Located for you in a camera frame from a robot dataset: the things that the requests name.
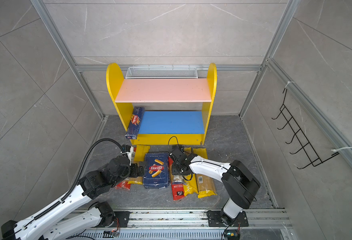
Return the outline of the yellow short spaghetti bag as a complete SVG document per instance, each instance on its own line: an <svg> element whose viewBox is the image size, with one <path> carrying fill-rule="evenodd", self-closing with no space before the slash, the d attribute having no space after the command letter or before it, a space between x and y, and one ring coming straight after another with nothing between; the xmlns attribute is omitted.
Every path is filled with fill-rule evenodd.
<svg viewBox="0 0 352 240"><path fill-rule="evenodd" d="M190 194L198 194L199 190L198 190L196 175L192 174L190 176L187 176L187 179L185 180L183 187L184 187L185 197Z"/></svg>

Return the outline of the blue Barilla spaghetti box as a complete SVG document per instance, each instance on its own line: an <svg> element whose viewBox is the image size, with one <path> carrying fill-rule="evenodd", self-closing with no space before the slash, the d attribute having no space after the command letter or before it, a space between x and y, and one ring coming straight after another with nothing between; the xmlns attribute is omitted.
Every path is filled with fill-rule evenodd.
<svg viewBox="0 0 352 240"><path fill-rule="evenodd" d="M129 120L128 129L125 138L128 140L136 140L141 127L141 122L145 113L145 107L134 107Z"/></svg>

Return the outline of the clear spaghetti bag white label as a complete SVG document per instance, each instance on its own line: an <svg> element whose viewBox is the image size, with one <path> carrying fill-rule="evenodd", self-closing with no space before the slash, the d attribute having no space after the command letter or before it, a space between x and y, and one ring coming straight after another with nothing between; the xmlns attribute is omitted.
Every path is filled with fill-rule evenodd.
<svg viewBox="0 0 352 240"><path fill-rule="evenodd" d="M178 171L176 170L176 168L172 168L172 170L170 171L170 180L172 185L185 184L184 176L178 175Z"/></svg>

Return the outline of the yellow Pastatime spaghetti bag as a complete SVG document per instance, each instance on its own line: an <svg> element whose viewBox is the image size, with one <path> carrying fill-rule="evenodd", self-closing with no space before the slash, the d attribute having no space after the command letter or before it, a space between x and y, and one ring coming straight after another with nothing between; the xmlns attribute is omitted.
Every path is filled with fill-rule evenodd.
<svg viewBox="0 0 352 240"><path fill-rule="evenodd" d="M184 147L183 148L184 154L187 156L187 158L195 158L198 156L192 147Z"/></svg>

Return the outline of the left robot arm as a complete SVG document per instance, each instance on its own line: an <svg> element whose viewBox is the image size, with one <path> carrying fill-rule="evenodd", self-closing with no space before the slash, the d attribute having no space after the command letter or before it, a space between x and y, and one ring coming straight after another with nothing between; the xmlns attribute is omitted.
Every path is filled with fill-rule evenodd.
<svg viewBox="0 0 352 240"><path fill-rule="evenodd" d="M102 142L114 143L120 149L120 155L108 164L83 175L87 160L93 149ZM78 207L110 191L126 178L143 173L143 168L131 162L134 147L121 145L110 138L97 140L87 151L69 190L54 202L35 214L20 220L9 220L1 227L4 240L60 240L82 230L93 227L108 227L117 220L115 212L108 202L96 203L86 213L64 218Z"/></svg>

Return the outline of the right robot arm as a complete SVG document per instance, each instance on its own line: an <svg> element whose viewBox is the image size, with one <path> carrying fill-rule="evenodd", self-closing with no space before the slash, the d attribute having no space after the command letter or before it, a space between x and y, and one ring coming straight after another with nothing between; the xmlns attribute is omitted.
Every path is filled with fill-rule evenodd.
<svg viewBox="0 0 352 240"><path fill-rule="evenodd" d="M243 210L249 209L256 199L261 184L241 161L216 162L195 153L187 153L177 146L172 147L169 156L173 160L173 174L179 176L200 174L223 183L229 199L221 210L221 219L227 225L233 223Z"/></svg>

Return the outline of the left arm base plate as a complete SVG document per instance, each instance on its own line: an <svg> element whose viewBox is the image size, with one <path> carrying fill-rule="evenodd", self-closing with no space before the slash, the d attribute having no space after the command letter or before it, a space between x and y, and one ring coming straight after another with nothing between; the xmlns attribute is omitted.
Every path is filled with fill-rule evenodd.
<svg viewBox="0 0 352 240"><path fill-rule="evenodd" d="M98 228L126 228L130 217L129 211L119 211L102 215Z"/></svg>

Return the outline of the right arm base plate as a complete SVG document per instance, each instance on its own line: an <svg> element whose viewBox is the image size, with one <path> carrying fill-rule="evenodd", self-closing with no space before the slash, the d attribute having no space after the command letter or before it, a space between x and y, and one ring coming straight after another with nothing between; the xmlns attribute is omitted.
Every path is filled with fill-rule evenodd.
<svg viewBox="0 0 352 240"><path fill-rule="evenodd" d="M209 227L248 227L249 222L245 212L240 212L235 219L231 219L223 211L212 211L206 212Z"/></svg>

